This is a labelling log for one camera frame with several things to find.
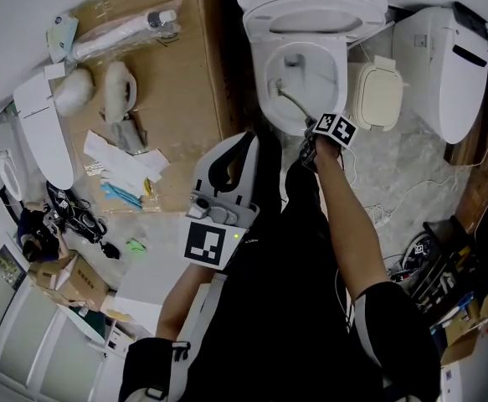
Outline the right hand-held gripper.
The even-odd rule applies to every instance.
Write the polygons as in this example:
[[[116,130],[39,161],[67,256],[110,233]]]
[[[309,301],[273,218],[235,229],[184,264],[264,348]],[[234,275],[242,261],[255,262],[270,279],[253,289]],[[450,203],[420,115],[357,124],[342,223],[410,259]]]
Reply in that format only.
[[[316,139],[325,137],[336,148],[341,158],[341,166],[344,168],[342,152],[351,149],[353,139],[357,134],[357,126],[343,115],[323,114],[318,120],[312,117],[306,118],[306,130],[304,141],[301,144],[301,164],[316,170],[314,163],[316,157]]]

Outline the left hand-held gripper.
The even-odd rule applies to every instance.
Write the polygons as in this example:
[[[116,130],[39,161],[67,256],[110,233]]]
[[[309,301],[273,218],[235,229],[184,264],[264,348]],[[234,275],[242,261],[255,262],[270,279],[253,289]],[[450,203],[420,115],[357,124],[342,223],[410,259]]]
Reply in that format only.
[[[197,162],[190,206],[182,217],[182,257],[221,271],[259,215],[251,203],[259,139],[241,133]]]

